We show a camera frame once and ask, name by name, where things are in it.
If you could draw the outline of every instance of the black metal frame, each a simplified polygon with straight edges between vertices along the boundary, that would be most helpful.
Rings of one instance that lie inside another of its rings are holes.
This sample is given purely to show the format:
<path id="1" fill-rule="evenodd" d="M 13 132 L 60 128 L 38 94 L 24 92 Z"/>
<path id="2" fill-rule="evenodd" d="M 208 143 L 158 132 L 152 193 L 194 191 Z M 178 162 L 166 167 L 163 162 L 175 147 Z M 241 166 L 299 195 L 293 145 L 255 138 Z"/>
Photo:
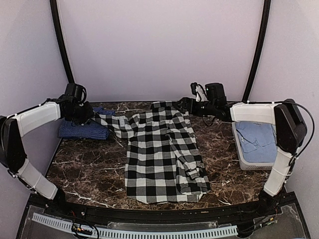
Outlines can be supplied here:
<path id="1" fill-rule="evenodd" d="M 280 201 L 279 208 L 293 203 L 296 205 L 305 235 L 307 239 L 310 239 L 311 237 L 305 218 L 294 192 L 285 194 Z M 237 225 L 238 229 L 241 230 L 243 227 L 247 227 L 247 225 L 253 225 L 253 220 L 260 217 L 260 215 L 257 215 L 256 213 L 239 214 L 238 212 L 251 210 L 251 208 L 255 208 L 257 204 L 258 202 L 250 202 L 218 208 L 170 211 L 100 208 L 75 203 L 67 203 L 67 206 L 81 219 L 87 220 L 92 224 L 104 226 L 107 226 L 109 222 L 135 224 L 189 224 L 217 221 L 219 225 Z M 52 201 L 39 195 L 31 194 L 23 212 L 16 239 L 20 239 L 21 237 L 28 209 L 31 205 L 44 208 L 44 213 L 46 214 L 62 217 L 60 213 L 52 210 L 51 206 L 47 208 L 46 205 L 52 205 Z"/>
<path id="2" fill-rule="evenodd" d="M 56 39 L 58 41 L 59 49 L 60 49 L 60 54 L 64 66 L 64 70 L 66 73 L 66 76 L 68 78 L 69 83 L 75 83 L 68 54 L 66 52 L 65 48 L 65 43 L 63 39 L 63 34 L 62 34 L 62 28 L 61 28 L 61 22 L 59 18 L 59 9 L 57 5 L 57 0 L 50 0 L 50 5 L 51 5 L 51 12 L 52 12 L 52 19 L 53 19 L 53 24 L 54 24 L 54 29 L 55 29 L 55 34 L 56 34 Z"/>
<path id="3" fill-rule="evenodd" d="M 270 12 L 270 3 L 271 3 L 271 0 L 264 1 L 264 9 L 263 9 L 263 15 L 261 18 L 261 23 L 260 23 L 256 51 L 255 51 L 253 63 L 250 69 L 246 89 L 243 95 L 243 99 L 242 99 L 243 102 L 246 102 L 248 100 L 251 89 L 253 88 L 253 84 L 256 77 L 256 72 L 257 72 L 257 68 L 258 68 L 258 64 L 259 64 L 261 52 L 263 49 L 265 36 L 266 36 L 266 29 L 267 29 L 268 17 Z"/>

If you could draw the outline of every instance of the curved black pole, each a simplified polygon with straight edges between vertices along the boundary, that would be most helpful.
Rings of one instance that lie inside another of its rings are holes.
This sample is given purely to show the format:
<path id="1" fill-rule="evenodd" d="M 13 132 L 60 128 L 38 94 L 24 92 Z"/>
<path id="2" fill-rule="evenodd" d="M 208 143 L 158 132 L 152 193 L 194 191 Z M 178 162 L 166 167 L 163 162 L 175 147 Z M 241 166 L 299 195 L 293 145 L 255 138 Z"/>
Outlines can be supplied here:
<path id="1" fill-rule="evenodd" d="M 265 35 L 266 35 L 266 29 L 267 29 L 267 23 L 268 23 L 268 17 L 269 17 L 269 12 L 270 12 L 270 3 L 271 0 L 265 0 L 264 1 L 264 9 L 263 9 L 263 15 L 261 18 L 261 24 L 260 24 L 260 30 L 259 30 L 259 35 L 258 35 L 258 40 L 257 40 L 257 46 L 256 46 L 256 51 L 254 55 L 254 60 L 253 64 L 250 69 L 246 89 L 244 92 L 244 96 L 242 101 L 247 101 L 251 92 L 251 89 L 253 88 L 260 56 L 261 56 L 261 51 L 263 49 L 264 45 L 264 40 L 265 40 Z"/>
<path id="2" fill-rule="evenodd" d="M 72 75 L 70 62 L 69 62 L 68 55 L 66 53 L 65 44 L 64 44 L 61 23 L 60 23 L 60 18 L 59 18 L 59 10 L 58 10 L 56 0 L 50 0 L 50 5 L 51 5 L 51 12 L 52 12 L 52 18 L 53 18 L 56 39 L 58 40 L 58 45 L 60 48 L 60 54 L 62 57 L 64 70 L 65 70 L 65 73 L 66 73 L 66 76 L 68 78 L 69 83 L 74 83 L 74 78 Z"/>

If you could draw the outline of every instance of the folded clothing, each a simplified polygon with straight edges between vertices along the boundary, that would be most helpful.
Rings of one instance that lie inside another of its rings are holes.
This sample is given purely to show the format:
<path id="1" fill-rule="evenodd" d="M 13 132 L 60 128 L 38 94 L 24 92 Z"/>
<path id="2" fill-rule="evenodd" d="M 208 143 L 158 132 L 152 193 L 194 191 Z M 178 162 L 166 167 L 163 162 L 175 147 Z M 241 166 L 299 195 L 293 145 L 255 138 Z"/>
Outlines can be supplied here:
<path id="1" fill-rule="evenodd" d="M 115 115 L 115 111 L 105 110 L 102 106 L 94 107 L 93 110 L 101 115 Z M 83 125 L 76 125 L 73 122 L 63 120 L 59 128 L 60 138 L 90 138 L 106 140 L 109 137 L 109 134 L 109 130 L 106 127 L 101 126 L 93 120 L 90 120 L 88 123 Z"/>
<path id="2" fill-rule="evenodd" d="M 172 102 L 155 102 L 133 115 L 93 118 L 119 138 L 128 139 L 125 187 L 143 203 L 198 202 L 210 190 L 188 112 Z"/>
<path id="3" fill-rule="evenodd" d="M 247 162 L 275 162 L 277 146 L 275 130 L 271 124 L 237 122 L 236 130 L 244 159 Z"/>

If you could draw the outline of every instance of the blue folded shirt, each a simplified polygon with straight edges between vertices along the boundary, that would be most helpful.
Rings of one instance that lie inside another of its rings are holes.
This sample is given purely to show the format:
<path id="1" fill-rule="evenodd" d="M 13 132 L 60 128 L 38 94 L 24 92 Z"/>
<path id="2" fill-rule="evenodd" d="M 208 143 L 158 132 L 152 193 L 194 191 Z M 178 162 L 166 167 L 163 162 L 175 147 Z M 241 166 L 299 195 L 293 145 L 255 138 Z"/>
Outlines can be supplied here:
<path id="1" fill-rule="evenodd" d="M 102 106 L 94 107 L 93 110 L 101 115 L 115 115 L 115 111 L 105 110 Z M 59 128 L 60 138 L 90 138 L 106 140 L 109 137 L 109 134 L 109 130 L 106 127 L 101 126 L 93 120 L 90 120 L 84 125 L 75 125 L 73 122 L 63 120 Z"/>
<path id="2" fill-rule="evenodd" d="M 237 122 L 236 130 L 247 162 L 275 162 L 277 146 L 271 124 Z"/>

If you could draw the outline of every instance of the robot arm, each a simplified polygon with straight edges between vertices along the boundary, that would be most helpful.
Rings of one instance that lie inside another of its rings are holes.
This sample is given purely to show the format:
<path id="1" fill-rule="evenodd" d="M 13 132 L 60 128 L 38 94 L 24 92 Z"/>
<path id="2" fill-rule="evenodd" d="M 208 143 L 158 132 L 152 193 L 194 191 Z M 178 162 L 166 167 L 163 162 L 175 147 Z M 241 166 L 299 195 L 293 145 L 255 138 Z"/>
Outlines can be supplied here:
<path id="1" fill-rule="evenodd" d="M 54 200 L 64 195 L 49 182 L 29 161 L 22 140 L 30 131 L 61 118 L 75 123 L 85 123 L 93 116 L 93 109 L 86 98 L 85 88 L 68 84 L 65 94 L 58 99 L 48 99 L 44 104 L 8 117 L 0 117 L 0 163 L 8 168 L 11 176 L 35 192 Z"/>
<path id="2" fill-rule="evenodd" d="M 279 194 L 289 177 L 299 147 L 307 134 L 305 121 L 291 99 L 280 103 L 227 103 L 224 89 L 220 83 L 205 86 L 208 101 L 197 102 L 182 98 L 176 107 L 196 116 L 215 116 L 222 121 L 251 121 L 270 123 L 276 126 L 277 158 L 264 191 L 274 197 Z"/>

